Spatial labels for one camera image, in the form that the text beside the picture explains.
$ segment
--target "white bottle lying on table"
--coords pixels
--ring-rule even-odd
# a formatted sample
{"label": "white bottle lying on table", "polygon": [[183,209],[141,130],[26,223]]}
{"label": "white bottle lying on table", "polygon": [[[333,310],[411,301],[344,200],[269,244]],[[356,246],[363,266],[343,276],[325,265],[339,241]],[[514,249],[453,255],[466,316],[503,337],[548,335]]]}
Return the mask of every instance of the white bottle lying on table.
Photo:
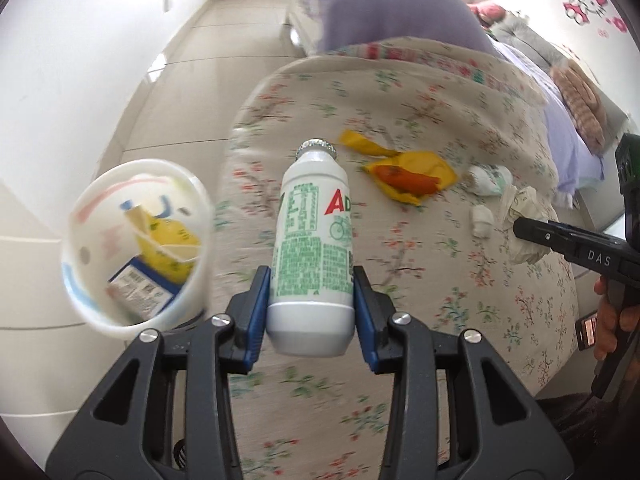
{"label": "white bottle lying on table", "polygon": [[267,334],[281,354],[343,355],[354,329],[351,201],[334,147],[304,142],[282,179]]}

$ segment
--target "trash bin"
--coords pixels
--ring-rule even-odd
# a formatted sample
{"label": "trash bin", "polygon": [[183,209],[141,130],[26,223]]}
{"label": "trash bin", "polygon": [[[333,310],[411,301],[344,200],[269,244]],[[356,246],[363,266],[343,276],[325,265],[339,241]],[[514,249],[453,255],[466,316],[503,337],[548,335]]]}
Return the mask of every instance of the trash bin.
{"label": "trash bin", "polygon": [[[200,250],[179,292],[157,315],[142,321],[113,295],[110,280],[140,245],[125,212],[141,206],[150,218],[180,222]],[[99,332],[132,340],[147,328],[170,330],[203,311],[212,206],[194,174],[166,160],[127,162],[96,179],[74,206],[63,239],[62,275],[74,309]]]}

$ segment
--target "floral pattern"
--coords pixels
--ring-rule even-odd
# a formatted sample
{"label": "floral pattern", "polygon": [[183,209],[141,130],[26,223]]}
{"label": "floral pattern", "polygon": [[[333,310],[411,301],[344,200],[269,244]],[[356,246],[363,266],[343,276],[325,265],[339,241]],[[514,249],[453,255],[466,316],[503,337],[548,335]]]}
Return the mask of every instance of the floral pattern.
{"label": "floral pattern", "polygon": [[[271,264],[282,175],[309,138],[336,141],[348,128],[388,149],[437,153],[459,175],[475,162],[502,164],[518,186],[553,197],[544,101],[527,75],[434,41],[377,45],[357,49],[375,62],[349,52],[299,60],[242,108],[218,191],[210,314],[247,290],[258,265]],[[376,49],[384,54],[373,56]],[[397,60],[403,56],[415,60]],[[482,203],[497,217],[498,198],[456,184],[420,207],[393,202],[362,171],[370,157],[337,149],[351,189],[355,264],[396,308],[430,328],[480,330],[535,394],[575,348],[570,266],[556,254],[512,265],[499,225],[490,238],[474,239],[471,206]],[[442,399],[445,387],[438,381]],[[246,479],[378,476],[392,378],[370,373],[356,338],[344,357],[308,359],[276,354],[265,337],[254,370],[232,376],[230,390]],[[440,405],[442,423],[447,403]],[[445,460],[446,425],[440,436]]]}

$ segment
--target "pink plush toy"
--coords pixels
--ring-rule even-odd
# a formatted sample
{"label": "pink plush toy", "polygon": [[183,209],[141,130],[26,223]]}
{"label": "pink plush toy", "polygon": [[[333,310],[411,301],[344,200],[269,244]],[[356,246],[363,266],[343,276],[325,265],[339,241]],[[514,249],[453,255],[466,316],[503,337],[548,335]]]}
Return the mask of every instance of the pink plush toy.
{"label": "pink plush toy", "polygon": [[501,22],[507,14],[507,11],[495,2],[469,4],[468,7],[472,13],[487,25],[493,25],[496,22]]}

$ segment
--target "human hand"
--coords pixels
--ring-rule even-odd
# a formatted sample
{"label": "human hand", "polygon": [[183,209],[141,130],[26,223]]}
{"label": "human hand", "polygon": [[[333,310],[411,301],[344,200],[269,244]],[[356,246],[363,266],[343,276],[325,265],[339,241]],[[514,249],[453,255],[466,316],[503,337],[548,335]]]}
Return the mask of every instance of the human hand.
{"label": "human hand", "polygon": [[[640,320],[640,305],[630,306],[620,313],[609,303],[607,299],[607,279],[600,276],[600,279],[593,285],[593,291],[601,296],[598,306],[598,320],[596,322],[596,345],[593,355],[598,361],[603,361],[607,354],[616,350],[618,340],[616,339],[616,326],[620,323],[620,328],[625,332],[632,332]],[[640,377],[640,361],[632,359],[626,372],[626,380],[634,380]]]}

